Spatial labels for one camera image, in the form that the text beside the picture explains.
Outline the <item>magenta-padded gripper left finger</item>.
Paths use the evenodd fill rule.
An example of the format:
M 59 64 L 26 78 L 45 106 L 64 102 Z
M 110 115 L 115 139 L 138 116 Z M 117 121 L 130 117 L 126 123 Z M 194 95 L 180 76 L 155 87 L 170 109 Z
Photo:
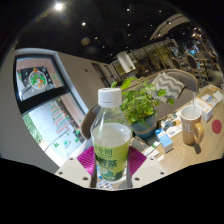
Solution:
M 95 188 L 97 168 L 94 148 L 89 147 L 78 157 L 69 157 L 56 175 L 84 188 Z

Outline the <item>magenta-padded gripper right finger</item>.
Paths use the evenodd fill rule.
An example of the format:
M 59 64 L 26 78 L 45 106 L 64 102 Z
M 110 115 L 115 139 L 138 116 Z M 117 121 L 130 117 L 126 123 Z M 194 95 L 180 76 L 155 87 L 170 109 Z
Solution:
M 167 175 L 155 157 L 146 157 L 143 153 L 129 147 L 127 157 L 127 187 L 140 188 Z

